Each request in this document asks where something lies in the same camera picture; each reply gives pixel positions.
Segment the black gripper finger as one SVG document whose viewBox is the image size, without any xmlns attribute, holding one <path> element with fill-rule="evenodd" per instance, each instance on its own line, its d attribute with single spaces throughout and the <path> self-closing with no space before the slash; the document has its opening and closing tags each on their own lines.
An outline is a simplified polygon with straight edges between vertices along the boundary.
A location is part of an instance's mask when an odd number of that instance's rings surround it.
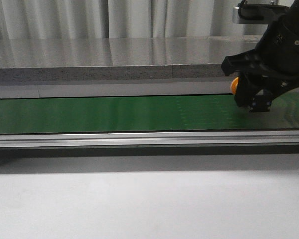
<svg viewBox="0 0 299 239">
<path fill-rule="evenodd" d="M 263 97 L 257 93 L 263 89 L 264 80 L 261 75 L 239 72 L 238 84 L 234 100 L 238 107 L 262 107 Z"/>
<path fill-rule="evenodd" d="M 221 64 L 221 69 L 226 76 L 234 72 L 262 74 L 262 63 L 256 50 L 249 50 L 237 55 L 226 56 Z"/>
</svg>

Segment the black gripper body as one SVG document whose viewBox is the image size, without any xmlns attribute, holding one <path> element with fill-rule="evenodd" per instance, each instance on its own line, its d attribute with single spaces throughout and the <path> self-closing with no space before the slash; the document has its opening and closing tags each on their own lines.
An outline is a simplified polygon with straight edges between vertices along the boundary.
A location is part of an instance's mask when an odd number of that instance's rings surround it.
<svg viewBox="0 0 299 239">
<path fill-rule="evenodd" d="M 268 26 L 255 52 L 262 74 L 275 80 L 266 81 L 274 98 L 299 87 L 299 0 Z"/>
</svg>

